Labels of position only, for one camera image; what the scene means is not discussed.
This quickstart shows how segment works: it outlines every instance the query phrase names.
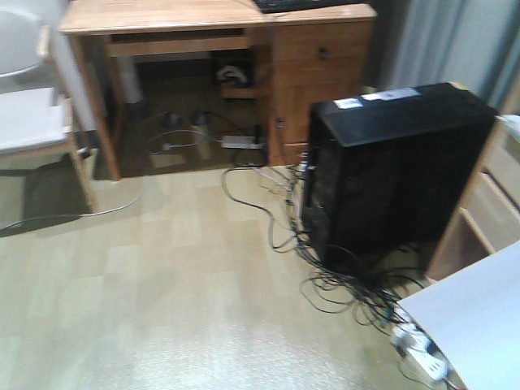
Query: power strip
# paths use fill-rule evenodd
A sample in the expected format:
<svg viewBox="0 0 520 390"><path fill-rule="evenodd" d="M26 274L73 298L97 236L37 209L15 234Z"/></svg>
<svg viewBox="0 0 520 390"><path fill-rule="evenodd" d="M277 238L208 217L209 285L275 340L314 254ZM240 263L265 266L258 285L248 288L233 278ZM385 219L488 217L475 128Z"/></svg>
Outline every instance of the power strip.
<svg viewBox="0 0 520 390"><path fill-rule="evenodd" d="M254 136L224 136L222 147L228 149L263 149L266 139Z"/></svg>
<svg viewBox="0 0 520 390"><path fill-rule="evenodd" d="M398 309L396 315L403 323L398 323L392 331L392 344L401 356L417 367L418 375L425 382L436 383L446 378L449 371L448 362L442 357L435 357L427 352L431 340L423 331L417 329L407 313Z"/></svg>

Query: gray curtain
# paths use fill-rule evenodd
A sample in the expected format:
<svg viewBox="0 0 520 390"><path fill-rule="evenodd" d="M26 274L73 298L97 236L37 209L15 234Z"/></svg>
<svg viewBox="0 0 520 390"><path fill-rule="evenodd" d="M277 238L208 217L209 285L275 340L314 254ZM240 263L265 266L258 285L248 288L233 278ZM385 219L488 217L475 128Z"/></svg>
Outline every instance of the gray curtain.
<svg viewBox="0 0 520 390"><path fill-rule="evenodd" d="M365 84L459 81L500 108L520 65L520 0L372 0Z"/></svg>

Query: computer tower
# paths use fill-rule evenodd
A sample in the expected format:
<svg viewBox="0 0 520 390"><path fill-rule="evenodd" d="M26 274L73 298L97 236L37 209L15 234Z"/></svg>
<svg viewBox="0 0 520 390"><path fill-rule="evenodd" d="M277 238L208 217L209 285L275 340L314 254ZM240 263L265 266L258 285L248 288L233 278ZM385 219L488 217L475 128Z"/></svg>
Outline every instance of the computer tower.
<svg viewBox="0 0 520 390"><path fill-rule="evenodd" d="M301 219L323 266L438 240L495 114L449 83L315 103Z"/></svg>

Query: wooden cabinet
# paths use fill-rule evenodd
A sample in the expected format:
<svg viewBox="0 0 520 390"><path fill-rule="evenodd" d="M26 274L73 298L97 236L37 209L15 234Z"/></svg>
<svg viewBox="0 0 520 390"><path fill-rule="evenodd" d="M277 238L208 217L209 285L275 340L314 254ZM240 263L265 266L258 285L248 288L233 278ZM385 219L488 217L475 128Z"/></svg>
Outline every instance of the wooden cabinet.
<svg viewBox="0 0 520 390"><path fill-rule="evenodd" d="M431 260L440 280L520 240L520 143L497 121Z"/></svg>
<svg viewBox="0 0 520 390"><path fill-rule="evenodd" d="M267 33L269 53L257 50L257 73L265 76L269 64L269 76L258 81L269 91L260 117L270 163L298 163L306 150L310 104L360 93L371 22L283 25Z"/></svg>

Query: desk leg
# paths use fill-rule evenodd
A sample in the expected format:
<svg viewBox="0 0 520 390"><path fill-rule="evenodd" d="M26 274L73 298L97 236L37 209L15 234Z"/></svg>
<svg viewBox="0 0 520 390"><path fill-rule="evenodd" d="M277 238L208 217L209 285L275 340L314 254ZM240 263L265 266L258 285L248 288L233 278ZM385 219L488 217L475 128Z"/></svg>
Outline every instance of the desk leg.
<svg viewBox="0 0 520 390"><path fill-rule="evenodd" d="M108 132L108 125L105 121L103 105L102 102L100 102L99 96L96 94L94 88L95 79L87 67L87 57L83 47L83 39L83 37L69 37L72 52L74 53L78 70L80 71L81 77L83 79L87 98L89 99L89 105L93 113L94 122L96 124L97 136L101 142L103 156L105 158L106 164L108 165L110 177L112 180L120 180L121 171L115 157L111 136Z"/></svg>
<svg viewBox="0 0 520 390"><path fill-rule="evenodd" d="M115 116L115 130L114 130L114 146L116 150L120 147L121 137L124 129L128 126L127 112L124 100L123 86L121 85L121 78L119 77L119 68L117 58L111 57L107 49L107 44L110 42L110 36L102 38L103 57L105 59L106 70L108 71L108 78L110 85L114 91L115 103L117 106L117 113Z"/></svg>

